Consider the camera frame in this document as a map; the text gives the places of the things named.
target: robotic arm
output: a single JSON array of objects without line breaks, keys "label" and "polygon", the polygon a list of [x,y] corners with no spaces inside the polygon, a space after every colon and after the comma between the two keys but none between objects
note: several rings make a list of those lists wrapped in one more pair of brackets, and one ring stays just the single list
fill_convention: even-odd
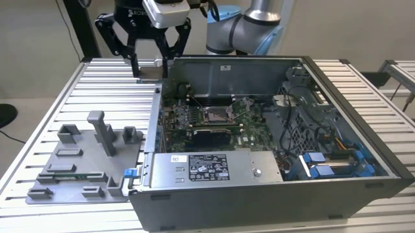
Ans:
[{"label": "robotic arm", "polygon": [[[136,40],[152,39],[162,56],[162,77],[166,61],[180,57],[190,30],[189,9],[198,8],[206,17],[206,52],[228,54],[265,54],[281,32],[274,0],[252,0],[249,9],[240,14],[237,6],[216,6],[213,0],[114,0],[114,12],[101,14],[94,25],[114,56],[129,60],[133,77],[140,76]],[[124,45],[113,31],[117,22],[128,34]],[[173,46],[165,39],[168,27],[174,27],[178,38]]]}]

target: metal table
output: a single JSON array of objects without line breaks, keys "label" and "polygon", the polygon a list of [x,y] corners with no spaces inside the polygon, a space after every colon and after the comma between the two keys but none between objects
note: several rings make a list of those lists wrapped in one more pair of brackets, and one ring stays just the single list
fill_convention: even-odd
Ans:
[{"label": "metal table", "polygon": [[399,87],[403,85],[411,92],[403,107],[404,112],[415,99],[415,61],[385,60],[379,68],[379,72],[388,73],[400,83]]},{"label": "metal table", "polygon": [[[160,61],[140,60],[141,66]],[[349,64],[339,60],[316,63],[351,105],[379,134],[403,164],[415,174],[415,124],[392,105]],[[114,129],[134,126],[146,134],[152,84],[136,84],[120,59],[93,59],[81,63],[30,136],[1,181],[0,232],[144,232],[130,204],[26,205],[28,189],[57,143],[62,123],[92,129],[89,110],[105,111]],[[413,232],[415,185],[393,198],[373,201],[349,219],[295,222],[276,225],[208,229],[186,232],[307,232],[383,233]]]}]

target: gray plastic holder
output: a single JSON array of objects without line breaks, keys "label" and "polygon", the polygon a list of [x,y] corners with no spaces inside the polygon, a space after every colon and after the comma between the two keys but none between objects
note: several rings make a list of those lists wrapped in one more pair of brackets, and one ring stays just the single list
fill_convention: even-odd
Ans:
[{"label": "gray plastic holder", "polygon": [[62,125],[53,154],[37,175],[25,203],[125,202],[124,170],[136,167],[141,131],[125,127],[113,131],[104,112],[90,111],[93,130]]}]

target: white sticker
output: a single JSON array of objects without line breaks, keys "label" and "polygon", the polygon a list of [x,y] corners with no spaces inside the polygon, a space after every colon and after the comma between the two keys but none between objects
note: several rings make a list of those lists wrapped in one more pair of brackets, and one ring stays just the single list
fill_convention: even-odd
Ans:
[{"label": "white sticker", "polygon": [[172,163],[185,163],[186,162],[186,155],[172,155],[170,156]]},{"label": "white sticker", "polygon": [[230,66],[220,66],[220,71],[229,71],[230,70]]}]

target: black chair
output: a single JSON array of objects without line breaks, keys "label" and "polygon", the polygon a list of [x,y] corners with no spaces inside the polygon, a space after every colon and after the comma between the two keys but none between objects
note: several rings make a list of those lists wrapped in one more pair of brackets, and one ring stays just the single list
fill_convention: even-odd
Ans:
[{"label": "black chair", "polygon": [[13,105],[0,103],[0,129],[6,126],[17,116],[17,109]]}]

